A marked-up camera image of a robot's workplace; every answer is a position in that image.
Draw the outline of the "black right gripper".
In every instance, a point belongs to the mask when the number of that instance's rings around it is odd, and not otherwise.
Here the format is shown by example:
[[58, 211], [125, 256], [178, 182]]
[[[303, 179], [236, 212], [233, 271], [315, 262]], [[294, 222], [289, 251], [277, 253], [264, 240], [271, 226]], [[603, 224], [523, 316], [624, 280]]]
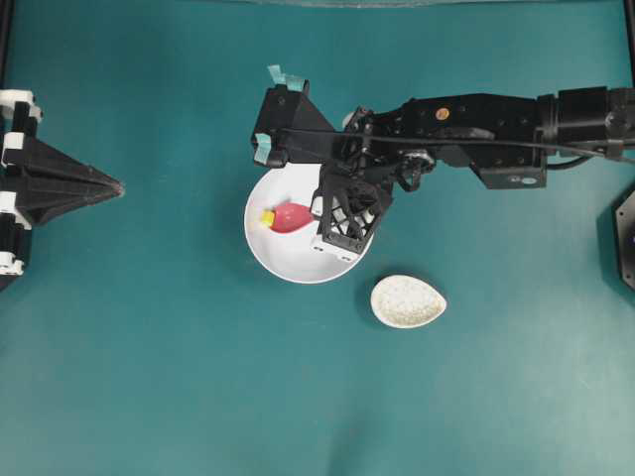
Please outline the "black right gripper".
[[318, 222], [311, 247], [353, 263], [366, 251], [392, 204], [393, 186], [415, 191], [432, 171], [422, 143], [432, 128], [429, 108], [404, 105], [376, 114], [358, 109], [341, 131], [317, 114], [320, 169], [310, 212]]

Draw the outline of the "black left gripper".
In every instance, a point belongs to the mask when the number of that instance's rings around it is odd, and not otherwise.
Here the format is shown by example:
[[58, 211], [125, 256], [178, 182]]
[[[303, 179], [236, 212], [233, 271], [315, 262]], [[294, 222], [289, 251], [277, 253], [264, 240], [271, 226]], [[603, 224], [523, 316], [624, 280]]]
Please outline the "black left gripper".
[[[24, 275], [31, 258], [33, 229], [65, 213], [122, 196], [123, 185], [111, 176], [86, 165], [37, 138], [43, 111], [30, 90], [1, 90], [1, 291]], [[11, 130], [5, 131], [8, 121]], [[43, 204], [18, 204], [25, 198], [10, 186], [9, 167], [56, 179], [104, 185], [111, 190], [94, 196], [55, 197]]]

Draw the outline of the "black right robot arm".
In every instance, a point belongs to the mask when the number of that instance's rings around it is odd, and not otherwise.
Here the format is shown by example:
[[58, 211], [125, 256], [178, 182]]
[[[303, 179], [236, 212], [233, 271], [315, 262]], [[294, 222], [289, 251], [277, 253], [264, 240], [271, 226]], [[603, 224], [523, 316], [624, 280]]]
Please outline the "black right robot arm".
[[[119, 181], [40, 141], [32, 92], [5, 89], [1, 115], [1, 282], [25, 272], [33, 229], [123, 193]], [[266, 92], [251, 143], [268, 169], [316, 165], [312, 212], [317, 246], [343, 260], [366, 249], [399, 187], [411, 192], [437, 163], [472, 170], [490, 189], [542, 187], [562, 169], [591, 158], [621, 162], [634, 145], [634, 92], [606, 87], [565, 90], [535, 99], [466, 94], [412, 99], [398, 109], [356, 109], [334, 129], [305, 90]]]

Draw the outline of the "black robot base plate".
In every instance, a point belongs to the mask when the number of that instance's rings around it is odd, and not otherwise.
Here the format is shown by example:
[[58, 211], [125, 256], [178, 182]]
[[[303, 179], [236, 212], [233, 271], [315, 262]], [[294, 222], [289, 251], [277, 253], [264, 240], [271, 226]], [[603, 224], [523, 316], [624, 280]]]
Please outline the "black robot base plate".
[[596, 220], [602, 278], [622, 298], [634, 300], [634, 184], [620, 191]]

